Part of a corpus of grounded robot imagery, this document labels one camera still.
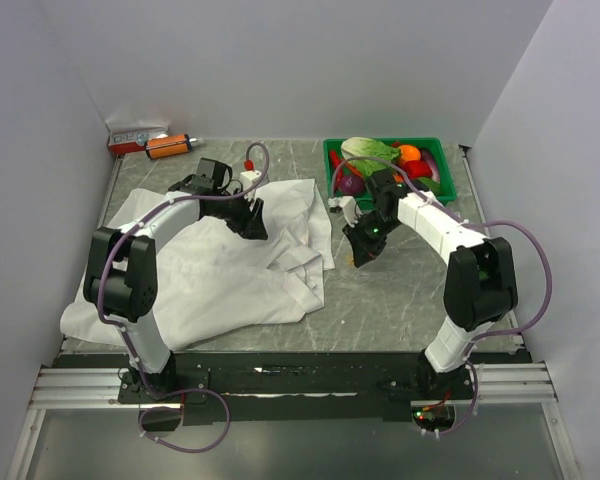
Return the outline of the white garment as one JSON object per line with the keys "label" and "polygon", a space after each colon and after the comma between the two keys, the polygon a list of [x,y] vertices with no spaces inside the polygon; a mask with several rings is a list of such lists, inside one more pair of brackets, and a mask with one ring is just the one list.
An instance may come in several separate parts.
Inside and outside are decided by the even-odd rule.
{"label": "white garment", "polygon": [[251,325],[296,323],[323,308],[323,273],[335,264],[315,181],[271,182],[256,194],[267,240],[245,240],[205,217],[158,253],[154,315],[170,349]]}

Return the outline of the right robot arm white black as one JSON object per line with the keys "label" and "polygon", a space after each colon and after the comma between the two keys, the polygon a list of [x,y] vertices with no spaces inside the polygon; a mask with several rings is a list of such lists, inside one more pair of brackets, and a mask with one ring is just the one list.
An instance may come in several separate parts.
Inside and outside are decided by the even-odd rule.
{"label": "right robot arm white black", "polygon": [[468,359],[475,338],[487,333],[517,305],[511,245],[489,238],[452,218],[430,191],[414,190],[387,170],[366,182],[373,208],[362,212],[352,196],[329,201],[340,209],[343,233],[360,268],[384,250],[401,226],[417,233],[447,267],[443,292],[445,319],[419,355],[411,384],[428,398],[439,398]]}

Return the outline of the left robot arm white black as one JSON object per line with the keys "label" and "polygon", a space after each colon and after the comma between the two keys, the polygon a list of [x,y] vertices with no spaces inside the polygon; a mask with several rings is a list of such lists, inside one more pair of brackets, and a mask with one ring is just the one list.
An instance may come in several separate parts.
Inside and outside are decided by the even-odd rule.
{"label": "left robot arm white black", "polygon": [[131,382],[157,402],[178,388],[175,354],[159,332],[153,307],[158,294],[157,254],[178,233],[205,217],[223,221],[247,240],[266,240],[264,201],[253,195],[258,174],[230,192],[233,170],[208,158],[173,184],[157,206],[114,229],[101,227],[91,239],[83,285],[101,323],[112,326],[129,355]]}

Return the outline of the toy purple onion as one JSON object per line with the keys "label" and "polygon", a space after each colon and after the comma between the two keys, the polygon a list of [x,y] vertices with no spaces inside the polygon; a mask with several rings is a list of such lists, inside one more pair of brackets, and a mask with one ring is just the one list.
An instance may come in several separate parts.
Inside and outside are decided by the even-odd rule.
{"label": "toy purple onion", "polygon": [[363,178],[355,174],[345,174],[338,181],[338,191],[345,196],[359,196],[365,193],[366,186]]}

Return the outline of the toy green bell pepper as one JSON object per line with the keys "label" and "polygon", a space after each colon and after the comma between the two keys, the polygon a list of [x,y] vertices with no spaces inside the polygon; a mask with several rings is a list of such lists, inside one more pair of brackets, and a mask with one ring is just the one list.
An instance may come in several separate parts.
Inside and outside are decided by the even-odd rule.
{"label": "toy green bell pepper", "polygon": [[441,196],[443,194],[443,190],[440,183],[433,181],[428,177],[419,177],[414,179],[414,184],[418,187],[419,190],[422,191],[430,191],[435,196]]}

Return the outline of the toy red bell pepper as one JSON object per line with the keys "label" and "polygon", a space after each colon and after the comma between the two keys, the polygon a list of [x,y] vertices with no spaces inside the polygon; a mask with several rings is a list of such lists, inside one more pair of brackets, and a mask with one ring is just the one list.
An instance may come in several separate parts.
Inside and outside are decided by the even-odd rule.
{"label": "toy red bell pepper", "polygon": [[422,160],[402,161],[399,167],[407,174],[410,179],[432,178],[433,171],[431,167]]}

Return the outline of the toy red chili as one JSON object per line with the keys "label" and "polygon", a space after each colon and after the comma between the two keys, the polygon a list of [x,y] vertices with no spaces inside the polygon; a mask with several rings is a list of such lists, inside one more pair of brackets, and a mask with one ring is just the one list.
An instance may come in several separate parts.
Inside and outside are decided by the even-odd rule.
{"label": "toy red chili", "polygon": [[[330,160],[330,164],[331,164],[331,167],[333,168],[333,170],[336,170],[338,168],[338,166],[341,164],[341,158],[335,150],[329,151],[329,160]],[[342,171],[339,170],[335,176],[335,180],[333,181],[333,186],[335,189],[338,189],[338,184],[340,182],[341,177],[342,177]]]}

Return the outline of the green plastic basket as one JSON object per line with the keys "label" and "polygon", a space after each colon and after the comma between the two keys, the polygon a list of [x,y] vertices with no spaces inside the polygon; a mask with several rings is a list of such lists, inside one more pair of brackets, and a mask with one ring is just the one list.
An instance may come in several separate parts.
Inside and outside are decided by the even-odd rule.
{"label": "green plastic basket", "polygon": [[403,180],[398,171],[375,162],[375,157],[402,168],[414,185],[428,188],[440,203],[456,199],[443,147],[436,138],[326,139],[323,150],[328,195],[350,195],[363,211],[373,207],[364,185],[371,174],[387,170],[395,180]]}

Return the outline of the toy cabbage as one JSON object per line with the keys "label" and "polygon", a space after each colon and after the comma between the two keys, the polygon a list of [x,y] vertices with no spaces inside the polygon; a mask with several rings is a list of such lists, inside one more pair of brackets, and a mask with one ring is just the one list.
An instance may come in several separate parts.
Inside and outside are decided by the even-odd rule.
{"label": "toy cabbage", "polygon": [[382,141],[366,138],[351,137],[341,144],[341,153],[349,161],[348,167],[353,167],[363,178],[369,177],[376,171],[388,169],[382,162],[369,160],[369,157],[381,158],[395,163],[400,157],[400,150]]}

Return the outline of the toy orange fruit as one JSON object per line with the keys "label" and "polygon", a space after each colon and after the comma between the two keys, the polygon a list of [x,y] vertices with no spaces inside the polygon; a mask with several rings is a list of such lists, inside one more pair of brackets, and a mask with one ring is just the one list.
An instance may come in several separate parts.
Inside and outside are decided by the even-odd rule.
{"label": "toy orange fruit", "polygon": [[399,165],[420,161],[422,158],[420,149],[413,145],[400,145],[398,149],[400,151]]}

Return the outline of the toy purple eggplant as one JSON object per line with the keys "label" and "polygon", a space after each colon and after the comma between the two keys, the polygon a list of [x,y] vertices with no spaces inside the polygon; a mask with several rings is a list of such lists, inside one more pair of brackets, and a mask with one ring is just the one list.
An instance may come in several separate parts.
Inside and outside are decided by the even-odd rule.
{"label": "toy purple eggplant", "polygon": [[440,172],[436,162],[436,159],[432,152],[427,148],[421,148],[421,160],[424,161],[429,169],[431,170],[431,179],[437,183],[440,182]]}

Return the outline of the orange cylinder tool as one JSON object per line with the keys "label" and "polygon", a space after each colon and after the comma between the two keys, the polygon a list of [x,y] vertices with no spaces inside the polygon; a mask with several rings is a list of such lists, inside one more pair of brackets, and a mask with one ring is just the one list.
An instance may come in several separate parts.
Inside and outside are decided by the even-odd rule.
{"label": "orange cylinder tool", "polygon": [[145,154],[151,160],[158,160],[188,154],[199,144],[198,138],[188,134],[156,137],[145,143]]}

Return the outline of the red white carton box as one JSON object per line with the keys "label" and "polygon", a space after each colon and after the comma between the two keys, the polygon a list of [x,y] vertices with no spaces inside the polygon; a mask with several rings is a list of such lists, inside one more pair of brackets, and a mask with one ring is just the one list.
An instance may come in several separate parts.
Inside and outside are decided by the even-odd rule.
{"label": "red white carton box", "polygon": [[148,140],[169,132],[169,123],[158,120],[112,121],[107,128],[107,147],[116,156],[143,151]]}

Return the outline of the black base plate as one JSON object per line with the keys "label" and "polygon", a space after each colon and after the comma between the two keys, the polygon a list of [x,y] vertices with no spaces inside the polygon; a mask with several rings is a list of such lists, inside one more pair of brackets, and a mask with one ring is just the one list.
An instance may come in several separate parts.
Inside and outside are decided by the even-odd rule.
{"label": "black base plate", "polygon": [[376,418],[385,422],[433,423],[444,410],[478,400],[480,364],[533,364],[529,353],[478,352],[474,367],[461,367],[445,390],[422,392],[411,384],[420,354],[184,353],[176,357],[176,389],[153,398],[131,382],[120,354],[62,355],[50,368],[125,368],[121,400],[146,400],[136,411],[151,432],[177,425],[228,421],[286,421]]}

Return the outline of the aluminium rail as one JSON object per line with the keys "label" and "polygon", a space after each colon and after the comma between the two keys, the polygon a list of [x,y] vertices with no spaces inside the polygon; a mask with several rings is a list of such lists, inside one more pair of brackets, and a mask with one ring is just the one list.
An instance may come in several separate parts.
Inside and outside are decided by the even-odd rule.
{"label": "aluminium rail", "polygon": [[[43,368],[29,407],[37,410],[152,408],[146,400],[121,400],[125,368]],[[544,364],[480,364],[476,367],[479,406],[556,403],[558,395]]]}

